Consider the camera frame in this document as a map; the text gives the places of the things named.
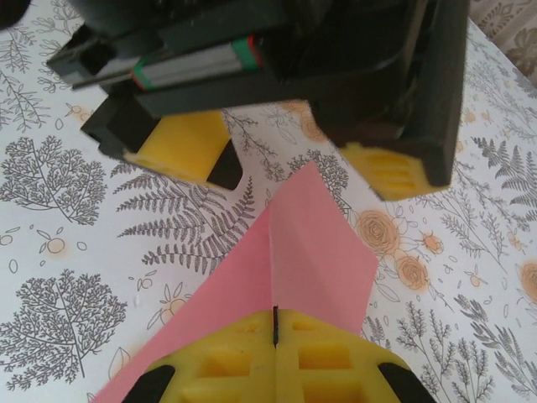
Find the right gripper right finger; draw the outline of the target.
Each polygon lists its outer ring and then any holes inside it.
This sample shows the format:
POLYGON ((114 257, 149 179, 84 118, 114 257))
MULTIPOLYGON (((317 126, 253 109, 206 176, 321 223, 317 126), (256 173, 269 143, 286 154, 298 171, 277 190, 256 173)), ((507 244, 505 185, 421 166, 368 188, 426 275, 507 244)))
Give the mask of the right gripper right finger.
POLYGON ((392 351, 306 314, 275 310, 275 403, 436 403, 392 351))

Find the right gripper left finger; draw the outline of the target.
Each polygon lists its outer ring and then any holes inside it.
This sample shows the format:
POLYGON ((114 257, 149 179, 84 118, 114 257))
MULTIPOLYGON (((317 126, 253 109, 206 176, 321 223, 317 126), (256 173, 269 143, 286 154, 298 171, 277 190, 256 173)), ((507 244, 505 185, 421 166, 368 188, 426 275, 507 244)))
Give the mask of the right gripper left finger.
POLYGON ((150 364, 142 403, 275 403, 273 313, 259 311, 150 364))

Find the pink cloth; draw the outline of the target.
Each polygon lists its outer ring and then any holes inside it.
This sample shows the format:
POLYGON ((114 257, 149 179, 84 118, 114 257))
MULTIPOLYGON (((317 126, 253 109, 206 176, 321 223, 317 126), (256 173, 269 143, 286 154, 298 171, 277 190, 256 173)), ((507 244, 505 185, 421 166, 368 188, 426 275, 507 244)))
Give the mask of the pink cloth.
POLYGON ((279 187, 215 272, 103 387, 95 403, 121 403, 156 359, 274 306, 359 334, 377 269, 377 258, 310 162, 279 187))

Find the floral patterned table cover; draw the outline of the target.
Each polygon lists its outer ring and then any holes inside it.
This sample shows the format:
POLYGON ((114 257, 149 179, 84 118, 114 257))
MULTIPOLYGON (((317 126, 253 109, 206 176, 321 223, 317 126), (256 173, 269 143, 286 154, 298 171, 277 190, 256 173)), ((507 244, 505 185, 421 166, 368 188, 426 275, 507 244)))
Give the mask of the floral patterned table cover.
POLYGON ((537 89, 477 26, 451 187, 387 202, 299 102, 226 112, 232 192, 101 156, 80 126, 102 93, 45 64, 80 24, 33 0, 0 33, 0 403, 97 403, 308 162, 378 257, 363 336, 440 403, 537 403, 537 89))

